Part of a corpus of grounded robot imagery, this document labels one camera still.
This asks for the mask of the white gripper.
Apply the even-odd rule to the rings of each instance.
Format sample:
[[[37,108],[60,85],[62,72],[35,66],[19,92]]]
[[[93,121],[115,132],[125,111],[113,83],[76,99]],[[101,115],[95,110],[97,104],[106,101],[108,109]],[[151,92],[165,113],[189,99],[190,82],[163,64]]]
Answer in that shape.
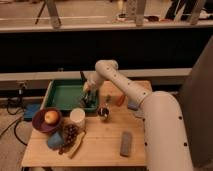
[[[87,81],[83,85],[83,92],[88,93],[89,91],[95,92],[98,90],[97,79],[94,74],[91,74]]]

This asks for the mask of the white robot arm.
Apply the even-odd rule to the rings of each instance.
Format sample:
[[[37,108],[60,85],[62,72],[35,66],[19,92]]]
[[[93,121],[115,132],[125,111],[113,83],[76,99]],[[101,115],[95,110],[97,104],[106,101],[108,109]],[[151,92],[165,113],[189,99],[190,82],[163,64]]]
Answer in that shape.
[[[115,60],[99,60],[87,79],[86,90],[98,90],[111,81],[142,111],[149,171],[193,171],[181,107],[165,91],[150,91],[118,71]]]

